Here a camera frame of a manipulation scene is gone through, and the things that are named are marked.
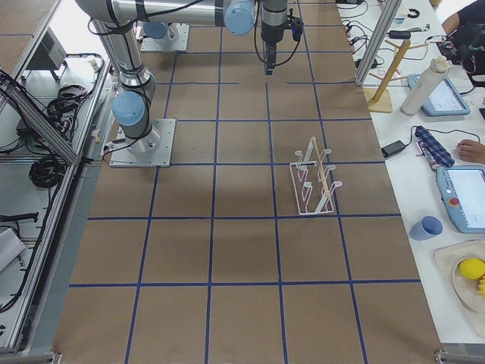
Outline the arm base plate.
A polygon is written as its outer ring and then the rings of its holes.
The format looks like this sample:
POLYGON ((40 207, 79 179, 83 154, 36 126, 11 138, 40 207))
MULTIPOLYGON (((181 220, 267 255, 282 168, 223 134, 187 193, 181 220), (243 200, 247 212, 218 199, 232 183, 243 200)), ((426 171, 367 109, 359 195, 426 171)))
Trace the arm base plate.
POLYGON ((169 167, 173 149, 176 120, 156 119, 151 132, 127 147, 125 142, 114 147, 109 165, 113 168, 169 167))
POLYGON ((188 45, 189 24, 143 23, 142 33, 142 52, 185 52, 188 45))

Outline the person's hand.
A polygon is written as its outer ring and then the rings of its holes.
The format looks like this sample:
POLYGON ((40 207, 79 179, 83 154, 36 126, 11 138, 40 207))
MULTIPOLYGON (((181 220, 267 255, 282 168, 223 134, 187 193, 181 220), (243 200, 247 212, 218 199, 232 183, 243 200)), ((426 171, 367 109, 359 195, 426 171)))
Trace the person's hand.
POLYGON ((462 161, 485 164, 485 145, 473 140, 462 140, 457 145, 462 161))

